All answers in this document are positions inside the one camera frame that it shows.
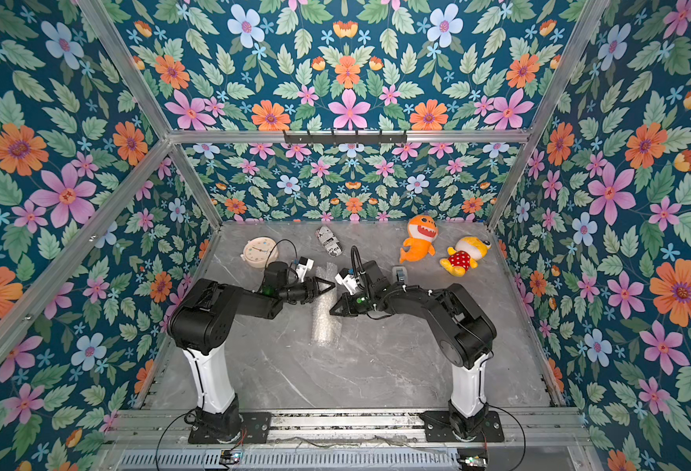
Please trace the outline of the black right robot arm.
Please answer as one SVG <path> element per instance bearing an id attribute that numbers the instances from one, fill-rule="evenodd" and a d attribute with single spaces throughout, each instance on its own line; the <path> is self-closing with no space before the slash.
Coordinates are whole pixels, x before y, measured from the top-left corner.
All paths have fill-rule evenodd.
<path id="1" fill-rule="evenodd" d="M 486 395 L 488 362 L 497 329 L 469 291 L 460 284 L 441 290 L 391 281 L 374 261 L 353 265 L 356 288 L 340 296 L 332 316 L 375 313 L 379 320 L 399 315 L 423 319 L 453 366 L 453 390 L 446 427 L 463 441 L 482 431 L 490 409 Z"/>

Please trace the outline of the white tape dispenser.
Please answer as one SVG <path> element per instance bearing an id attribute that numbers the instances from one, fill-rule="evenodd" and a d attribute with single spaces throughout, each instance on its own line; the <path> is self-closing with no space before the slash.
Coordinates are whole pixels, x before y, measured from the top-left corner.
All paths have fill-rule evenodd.
<path id="1" fill-rule="evenodd" d="M 408 283 L 408 269 L 402 265 L 397 265 L 392 267 L 392 274 L 395 282 L 400 285 L 406 285 Z"/>

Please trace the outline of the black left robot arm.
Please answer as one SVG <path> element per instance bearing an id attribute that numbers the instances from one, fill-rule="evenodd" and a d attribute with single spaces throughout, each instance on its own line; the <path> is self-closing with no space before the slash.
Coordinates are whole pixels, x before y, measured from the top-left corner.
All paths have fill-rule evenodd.
<path id="1" fill-rule="evenodd" d="M 300 276 L 284 262 L 264 269 L 260 288 L 200 279 L 168 322 L 167 333 L 190 366 L 196 385 L 196 407 L 185 420 L 192 445 L 238 444 L 250 431 L 239 411 L 226 361 L 226 343 L 237 316 L 273 320 L 286 304 L 307 304 L 333 294 L 336 284 L 315 276 Z"/>

